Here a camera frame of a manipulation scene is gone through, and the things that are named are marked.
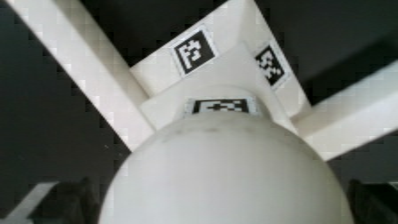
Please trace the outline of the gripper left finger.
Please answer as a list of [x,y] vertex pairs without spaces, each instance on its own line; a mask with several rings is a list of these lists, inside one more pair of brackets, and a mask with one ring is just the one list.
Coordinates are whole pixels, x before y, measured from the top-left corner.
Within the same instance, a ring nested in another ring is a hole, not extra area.
[[93,181],[41,182],[0,224],[100,224],[100,199]]

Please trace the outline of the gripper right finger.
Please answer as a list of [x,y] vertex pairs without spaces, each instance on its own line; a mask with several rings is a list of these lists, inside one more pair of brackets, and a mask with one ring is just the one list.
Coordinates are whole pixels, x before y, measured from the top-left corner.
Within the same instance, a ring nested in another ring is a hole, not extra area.
[[356,224],[398,224],[398,182],[349,184],[349,202]]

